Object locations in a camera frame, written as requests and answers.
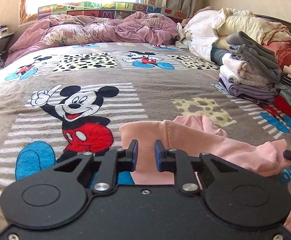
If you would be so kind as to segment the red folded garment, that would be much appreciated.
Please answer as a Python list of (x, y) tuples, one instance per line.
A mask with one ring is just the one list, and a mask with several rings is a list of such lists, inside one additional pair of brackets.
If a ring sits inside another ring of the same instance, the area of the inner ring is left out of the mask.
[(275, 107), (280, 110), (285, 115), (291, 117), (291, 106), (288, 102), (284, 99), (284, 97), (278, 95), (274, 100)]

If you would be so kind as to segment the dark grey folded blanket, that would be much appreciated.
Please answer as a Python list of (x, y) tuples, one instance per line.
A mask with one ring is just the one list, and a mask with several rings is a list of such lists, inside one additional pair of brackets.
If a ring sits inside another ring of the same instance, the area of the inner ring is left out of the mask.
[(233, 59), (247, 61), (271, 83), (282, 80), (282, 70), (272, 50), (264, 48), (242, 31), (229, 35), (226, 42)]

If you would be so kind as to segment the Mickey Mouse fleece blanket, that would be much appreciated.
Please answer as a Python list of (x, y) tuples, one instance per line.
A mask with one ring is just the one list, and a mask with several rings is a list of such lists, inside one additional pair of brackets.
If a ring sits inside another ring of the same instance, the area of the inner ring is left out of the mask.
[[(219, 67), (188, 50), (100, 43), (39, 50), (0, 70), (0, 196), (13, 182), (76, 155), (123, 148), (130, 122), (204, 115), (228, 138), (284, 139), (291, 117), (273, 102), (236, 98)], [(7, 226), (0, 208), (0, 232)]]

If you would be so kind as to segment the white padded jacket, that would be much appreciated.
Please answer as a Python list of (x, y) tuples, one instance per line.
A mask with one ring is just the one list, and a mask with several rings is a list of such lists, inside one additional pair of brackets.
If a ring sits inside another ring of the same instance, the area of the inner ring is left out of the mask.
[(212, 45), (219, 39), (217, 30), (225, 23), (226, 18), (223, 10), (198, 12), (185, 27), (177, 24), (178, 39), (175, 45), (211, 62)]

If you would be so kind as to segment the cream rumpled quilt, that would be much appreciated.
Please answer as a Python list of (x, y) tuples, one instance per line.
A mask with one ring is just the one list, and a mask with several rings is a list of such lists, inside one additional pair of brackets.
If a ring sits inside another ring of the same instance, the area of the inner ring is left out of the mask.
[(229, 36), (242, 31), (261, 45), (291, 41), (288, 27), (280, 22), (264, 20), (248, 10), (222, 8), (219, 12), (225, 17), (223, 24), (217, 29), (219, 36)]

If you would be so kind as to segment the lilac grey folded blanket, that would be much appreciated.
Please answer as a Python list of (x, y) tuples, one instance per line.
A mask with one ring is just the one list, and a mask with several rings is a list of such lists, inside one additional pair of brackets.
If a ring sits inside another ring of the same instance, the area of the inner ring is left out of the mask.
[(274, 87), (252, 87), (247, 85), (230, 83), (224, 77), (220, 77), (218, 82), (228, 91), (228, 93), (235, 97), (247, 97), (265, 102), (273, 102), (278, 96), (278, 91)]

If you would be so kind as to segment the beige patterned folded blanket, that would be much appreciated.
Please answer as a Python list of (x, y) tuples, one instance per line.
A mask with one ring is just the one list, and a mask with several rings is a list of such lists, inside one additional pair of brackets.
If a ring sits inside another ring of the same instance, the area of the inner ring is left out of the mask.
[(220, 75), (226, 78), (226, 81), (235, 85), (247, 85), (252, 87), (267, 87), (271, 82), (260, 72), (253, 68), (248, 61), (233, 59), (230, 53), (222, 57), (220, 66)]

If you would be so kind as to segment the crumpled purple quilt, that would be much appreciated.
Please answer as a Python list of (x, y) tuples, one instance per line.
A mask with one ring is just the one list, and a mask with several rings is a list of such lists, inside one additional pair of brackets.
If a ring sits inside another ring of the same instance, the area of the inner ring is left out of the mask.
[(5, 65), (39, 50), (100, 42), (171, 44), (178, 36), (169, 17), (135, 12), (124, 19), (50, 15), (27, 28), (9, 48)]

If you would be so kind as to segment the colourful alphabet headboard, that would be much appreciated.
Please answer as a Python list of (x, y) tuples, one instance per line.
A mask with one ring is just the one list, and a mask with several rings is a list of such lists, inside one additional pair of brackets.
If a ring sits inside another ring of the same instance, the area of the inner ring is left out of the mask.
[(135, 12), (163, 14), (177, 23), (187, 18), (187, 14), (183, 11), (132, 2), (78, 2), (45, 5), (38, 8), (37, 18), (41, 19), (50, 15), (66, 14), (71, 16), (83, 15), (110, 19), (124, 19)]

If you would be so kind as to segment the pink child sweatshirt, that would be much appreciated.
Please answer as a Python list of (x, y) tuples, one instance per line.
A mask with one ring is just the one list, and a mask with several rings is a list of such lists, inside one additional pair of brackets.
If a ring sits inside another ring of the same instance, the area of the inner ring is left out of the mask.
[(252, 146), (228, 138), (223, 129), (204, 115), (177, 116), (173, 121), (130, 122), (122, 125), (119, 132), (123, 148), (128, 148), (133, 139), (138, 141), (137, 166), (131, 176), (139, 185), (174, 182), (172, 173), (157, 171), (154, 155), (156, 140), (161, 140), (165, 148), (177, 148), (193, 157), (201, 153), (214, 154), (264, 177), (277, 175), (291, 166), (291, 161), (283, 156), (287, 149), (284, 139)]

